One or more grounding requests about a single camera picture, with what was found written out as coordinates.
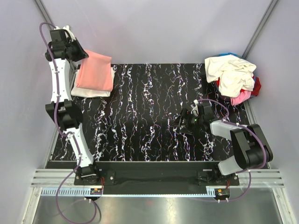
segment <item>black marble pattern mat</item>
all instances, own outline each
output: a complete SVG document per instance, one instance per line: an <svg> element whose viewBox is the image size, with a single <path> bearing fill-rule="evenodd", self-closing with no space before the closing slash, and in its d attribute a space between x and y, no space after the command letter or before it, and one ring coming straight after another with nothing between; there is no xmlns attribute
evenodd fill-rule
<svg viewBox="0 0 299 224"><path fill-rule="evenodd" d="M195 99L219 100L229 119L249 124L243 105L219 99L201 76L204 64L117 64L109 98L79 98L83 130L96 161L211 161L233 155L231 142L203 133L199 139L177 134L169 123ZM225 111L211 103L215 117ZM74 161L70 143L58 137L52 161Z"/></svg>

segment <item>white cloth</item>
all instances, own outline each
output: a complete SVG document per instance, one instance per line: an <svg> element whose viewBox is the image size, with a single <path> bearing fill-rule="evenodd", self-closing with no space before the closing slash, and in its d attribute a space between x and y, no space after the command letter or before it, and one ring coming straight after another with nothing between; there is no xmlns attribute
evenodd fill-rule
<svg viewBox="0 0 299 224"><path fill-rule="evenodd" d="M253 91L253 71L256 66L234 55L209 57L205 59L206 80L208 83L220 78L221 95L238 97L240 90Z"/></svg>
<svg viewBox="0 0 299 224"><path fill-rule="evenodd" d="M113 71L113 68L111 68L112 83L114 80L114 74L115 71ZM75 83L77 80L77 76L78 76L78 71L76 72ZM76 87L76 85L74 85L74 88L71 90L71 95L76 97L85 97L85 98L110 97L110 91L89 90L89 89L78 88Z"/></svg>

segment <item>wire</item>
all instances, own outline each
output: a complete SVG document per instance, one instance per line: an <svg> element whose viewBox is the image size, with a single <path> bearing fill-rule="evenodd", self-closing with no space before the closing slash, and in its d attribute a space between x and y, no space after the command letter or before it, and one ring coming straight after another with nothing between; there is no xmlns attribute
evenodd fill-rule
<svg viewBox="0 0 299 224"><path fill-rule="evenodd" d="M226 186L226 189L228 189L229 188L229 180L228 180L228 184L227 184L227 186Z"/></svg>
<svg viewBox="0 0 299 224"><path fill-rule="evenodd" d="M56 62L55 62L55 59L54 59L54 56L52 54L52 51L50 49L50 47L48 46L47 44L47 41L43 35L43 25L49 25L49 26L52 26L55 28L55 26L51 23L47 23L47 22L42 22L40 25L39 25L39 32L41 34L41 37L43 39L43 42L44 44L46 45L47 47L47 50L50 54L50 57L51 57L51 60L53 62L53 65L54 65L54 70L55 70L55 74L56 74L56 86L57 86L57 101L56 101L56 104L55 104L55 109L54 109L54 123L55 123L55 126L56 126L56 129L58 130L59 134L63 137L66 137L68 136L69 134L72 135L73 139L74 139L74 142L75 142L75 145L76 145L76 148L78 150L78 154L79 154L79 162L77 164L77 166L74 168L73 171L71 171L63 180L62 182L60 183L58 189L57 189L57 192L56 192L56 195L55 195L55 199L56 199L56 206L57 206L57 210L58 210L58 213L60 214L60 216L67 222L71 223L71 224L89 224L91 223L94 219L95 219L95 216L97 214L97 209L99 210L99 213L100 213L100 208L98 207L98 205L96 204L96 202L90 200L89 202L92 202L93 205L94 205L94 215L92 217L92 219L86 223L76 223L76 222L73 222L71 220L69 220L67 217L65 217L62 213L62 211L60 210L59 208L59 204L58 204L58 194L59 194L59 191L62 187L62 185L64 184L64 182L73 174L77 171L77 169L80 167L80 164L81 164L81 151L80 151L80 148L79 148L79 145L78 145L78 142L74 136L74 133L73 132L68 132L68 133L63 133L60 128L59 128L59 125L58 125L58 121L57 121L57 111L58 111L58 104L59 104L59 99L60 99L60 89L59 89L59 77L58 77L58 69L57 69L57 65L56 65Z"/></svg>
<svg viewBox="0 0 299 224"><path fill-rule="evenodd" d="M202 179L202 176L198 177L197 179L199 179L201 181L209 182L212 180L212 177L210 178L210 180L208 180L207 178L206 178L206 180L204 180L204 179Z"/></svg>

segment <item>gray wall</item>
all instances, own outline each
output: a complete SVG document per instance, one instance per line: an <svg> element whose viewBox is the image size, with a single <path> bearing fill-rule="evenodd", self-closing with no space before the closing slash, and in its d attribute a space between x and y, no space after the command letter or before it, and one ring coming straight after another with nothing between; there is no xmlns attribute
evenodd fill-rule
<svg viewBox="0 0 299 224"><path fill-rule="evenodd" d="M33 1L2 0L0 20L0 223L16 224L54 131L44 109L51 97L51 72Z"/></svg>
<svg viewBox="0 0 299 224"><path fill-rule="evenodd" d="M200 63L242 54L270 0L43 0L57 26L113 63Z"/></svg>
<svg viewBox="0 0 299 224"><path fill-rule="evenodd" d="M257 65L260 96L250 104L274 153L299 221L299 1L280 1L248 60Z"/></svg>

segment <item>folded pink cloth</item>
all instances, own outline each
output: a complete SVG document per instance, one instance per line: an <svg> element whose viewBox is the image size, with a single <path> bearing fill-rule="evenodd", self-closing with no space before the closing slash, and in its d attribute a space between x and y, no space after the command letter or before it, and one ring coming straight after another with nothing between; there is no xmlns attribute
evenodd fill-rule
<svg viewBox="0 0 299 224"><path fill-rule="evenodd" d="M111 57L85 51L89 57L82 60L76 86L90 90L112 91Z"/></svg>
<svg viewBox="0 0 299 224"><path fill-rule="evenodd" d="M245 100L248 100L251 96L251 91L245 90L244 92L240 92L240 95L237 97L231 97L230 101L233 106L243 103Z"/></svg>

